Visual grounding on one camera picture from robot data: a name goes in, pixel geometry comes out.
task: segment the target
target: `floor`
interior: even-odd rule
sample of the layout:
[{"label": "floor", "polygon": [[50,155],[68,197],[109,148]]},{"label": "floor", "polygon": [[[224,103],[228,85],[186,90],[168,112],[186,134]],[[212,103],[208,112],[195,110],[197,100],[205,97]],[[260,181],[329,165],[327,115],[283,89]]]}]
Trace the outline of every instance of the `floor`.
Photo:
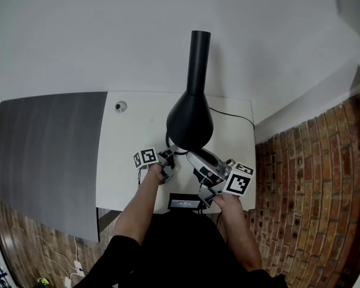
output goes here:
[{"label": "floor", "polygon": [[[360,272],[360,95],[257,145],[256,157],[256,209],[245,214],[263,267],[284,274],[289,287],[352,287]],[[105,250],[113,226],[99,244],[77,240],[84,270]],[[224,234],[221,223],[219,228]],[[74,270],[35,235],[73,264],[72,236],[0,202],[0,241],[15,281],[29,288],[46,277],[52,287],[62,287]],[[73,275],[73,284],[79,280]]]}]

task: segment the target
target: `power strip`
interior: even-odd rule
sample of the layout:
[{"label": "power strip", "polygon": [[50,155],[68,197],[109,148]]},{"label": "power strip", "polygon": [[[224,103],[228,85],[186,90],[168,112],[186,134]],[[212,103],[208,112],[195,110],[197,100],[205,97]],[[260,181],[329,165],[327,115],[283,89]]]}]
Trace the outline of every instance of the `power strip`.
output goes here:
[{"label": "power strip", "polygon": [[78,276],[84,277],[85,274],[83,272],[82,264],[77,260],[75,260],[73,263],[74,263],[74,267],[76,268],[76,273],[78,274]]},{"label": "power strip", "polygon": [[72,288],[72,281],[67,276],[64,279],[64,288]]}]

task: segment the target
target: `green object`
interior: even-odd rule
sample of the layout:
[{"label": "green object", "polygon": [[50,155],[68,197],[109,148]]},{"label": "green object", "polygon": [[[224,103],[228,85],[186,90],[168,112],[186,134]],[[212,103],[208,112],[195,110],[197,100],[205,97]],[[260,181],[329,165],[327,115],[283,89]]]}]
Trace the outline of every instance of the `green object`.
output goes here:
[{"label": "green object", "polygon": [[39,284],[40,287],[46,287],[49,285],[49,281],[45,277],[43,277],[43,278],[40,277],[37,280],[37,283]]}]

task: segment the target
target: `white cable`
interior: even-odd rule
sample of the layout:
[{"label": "white cable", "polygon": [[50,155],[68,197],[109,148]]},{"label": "white cable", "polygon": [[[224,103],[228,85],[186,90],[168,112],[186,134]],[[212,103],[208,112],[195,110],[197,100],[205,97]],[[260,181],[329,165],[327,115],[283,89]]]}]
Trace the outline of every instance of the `white cable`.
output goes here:
[{"label": "white cable", "polygon": [[44,253],[41,252],[41,251],[38,249],[37,244],[36,244],[36,236],[35,236],[35,248],[36,248],[36,250],[38,250],[38,252],[39,252],[41,255],[43,255],[46,259],[49,259],[49,260],[57,263],[57,264],[65,271],[65,273],[67,273],[67,276],[69,276],[68,271],[67,271],[60,263],[58,263],[57,261],[55,261],[55,260],[49,258],[48,256],[44,255]]},{"label": "white cable", "polygon": [[79,273],[71,273],[71,275],[70,275],[70,280],[72,279],[72,275],[79,275],[79,276],[81,276]]},{"label": "white cable", "polygon": [[[36,235],[36,236],[35,236],[35,245],[36,245],[36,237],[39,237],[41,240],[43,240],[43,241],[49,246],[49,248],[50,248],[54,253],[56,253],[57,255],[60,255],[60,256],[64,257],[65,260],[67,261],[68,266],[69,266],[71,269],[76,270],[75,267],[73,267],[73,266],[70,265],[68,259],[67,259],[64,255],[60,254],[59,252],[56,252],[56,251],[50,246],[50,244],[49,244],[42,236],[39,236],[39,235]],[[37,248],[37,250],[38,250],[44,257],[47,257],[47,256],[44,255],[38,248]]]},{"label": "white cable", "polygon": [[79,259],[77,258],[77,242],[76,242],[76,237],[74,237],[74,244],[76,245],[76,261],[78,262]]}]

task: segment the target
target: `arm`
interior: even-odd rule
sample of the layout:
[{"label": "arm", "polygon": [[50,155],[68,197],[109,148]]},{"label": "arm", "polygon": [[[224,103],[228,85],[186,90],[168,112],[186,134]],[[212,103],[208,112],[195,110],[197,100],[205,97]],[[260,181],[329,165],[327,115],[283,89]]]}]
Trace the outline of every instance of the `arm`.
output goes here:
[{"label": "arm", "polygon": [[115,235],[135,239],[140,245],[151,223],[158,186],[163,181],[162,167],[149,167],[142,184],[115,224]]},{"label": "arm", "polygon": [[237,261],[248,271],[262,268],[262,257],[256,240],[247,226],[238,196],[221,194],[214,199],[219,205],[227,233],[227,243]]}]

